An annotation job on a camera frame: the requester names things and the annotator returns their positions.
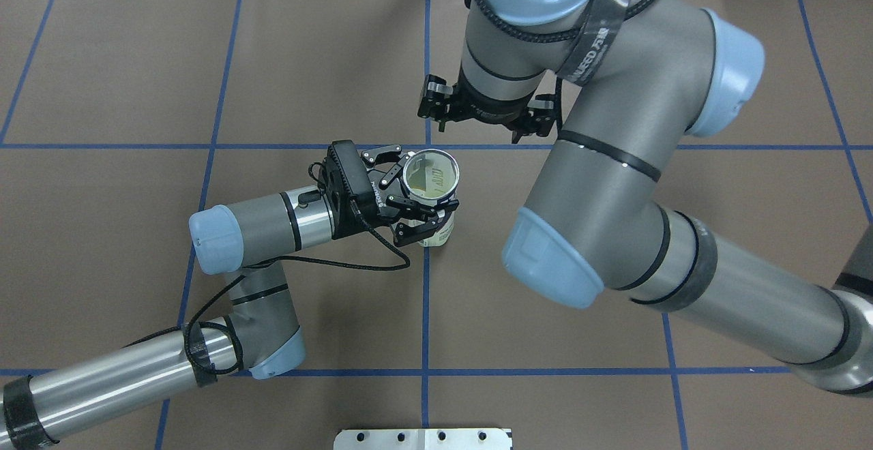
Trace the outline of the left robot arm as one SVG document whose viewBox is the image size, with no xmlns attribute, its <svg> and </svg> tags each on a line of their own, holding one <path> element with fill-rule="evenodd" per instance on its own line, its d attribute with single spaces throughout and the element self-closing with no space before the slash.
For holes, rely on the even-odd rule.
<svg viewBox="0 0 873 450">
<path fill-rule="evenodd" d="M 325 148 L 2 149 L 2 382 L 68 368 L 190 318 L 203 275 L 188 217 L 309 185 Z M 410 269 L 284 262 L 308 358 L 290 376 L 222 376 L 61 438 L 62 449 L 331 448 L 359 428 L 470 426 L 456 380 L 423 399 L 423 255 Z"/>
</svg>

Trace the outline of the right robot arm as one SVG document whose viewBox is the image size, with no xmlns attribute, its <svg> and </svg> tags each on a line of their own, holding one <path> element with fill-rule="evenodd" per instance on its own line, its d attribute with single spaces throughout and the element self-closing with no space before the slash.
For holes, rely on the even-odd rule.
<svg viewBox="0 0 873 450">
<path fill-rule="evenodd" d="M 605 289 L 757 348 L 820 390 L 871 395 L 871 230 L 835 286 L 745 251 L 652 193 L 684 136 L 754 92 L 750 33 L 680 0 L 465 0 L 458 80 L 425 80 L 419 117 L 557 135 L 518 211 L 506 270 L 587 308 Z"/>
</svg>

